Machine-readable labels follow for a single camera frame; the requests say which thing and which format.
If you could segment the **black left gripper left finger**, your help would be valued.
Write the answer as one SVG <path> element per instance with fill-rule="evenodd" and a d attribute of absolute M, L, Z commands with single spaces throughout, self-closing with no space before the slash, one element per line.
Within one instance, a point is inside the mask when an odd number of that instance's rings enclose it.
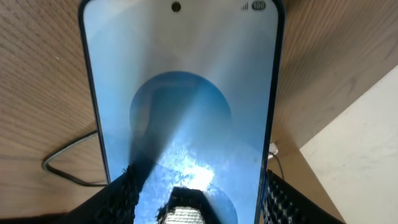
<path fill-rule="evenodd" d="M 51 213 L 33 217 L 2 218 L 1 224 L 133 224 L 139 202 L 139 181 L 134 166 L 97 194 L 67 213 Z"/>

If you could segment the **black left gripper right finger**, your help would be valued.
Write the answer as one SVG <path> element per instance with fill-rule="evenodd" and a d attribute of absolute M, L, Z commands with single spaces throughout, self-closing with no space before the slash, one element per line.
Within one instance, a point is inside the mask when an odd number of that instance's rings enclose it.
<path fill-rule="evenodd" d="M 343 224 L 271 170 L 266 175 L 262 218 L 265 224 Z"/>

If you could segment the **blue Galaxy smartphone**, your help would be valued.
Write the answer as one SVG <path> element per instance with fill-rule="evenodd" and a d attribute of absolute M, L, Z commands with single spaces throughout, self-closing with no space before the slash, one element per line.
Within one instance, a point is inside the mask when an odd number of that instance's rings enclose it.
<path fill-rule="evenodd" d="M 281 1 L 80 3 L 106 181 L 133 166 L 135 223 L 183 190 L 220 223 L 259 222 L 284 22 Z"/>

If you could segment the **white power strip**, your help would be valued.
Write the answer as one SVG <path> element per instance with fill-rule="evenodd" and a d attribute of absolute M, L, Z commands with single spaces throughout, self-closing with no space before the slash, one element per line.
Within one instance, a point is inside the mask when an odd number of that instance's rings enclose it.
<path fill-rule="evenodd" d="M 271 159 L 273 157 L 276 156 L 276 154 L 278 153 L 278 147 L 276 146 L 276 144 L 274 142 L 270 143 L 269 145 L 269 151 L 268 151 L 268 159 Z"/>

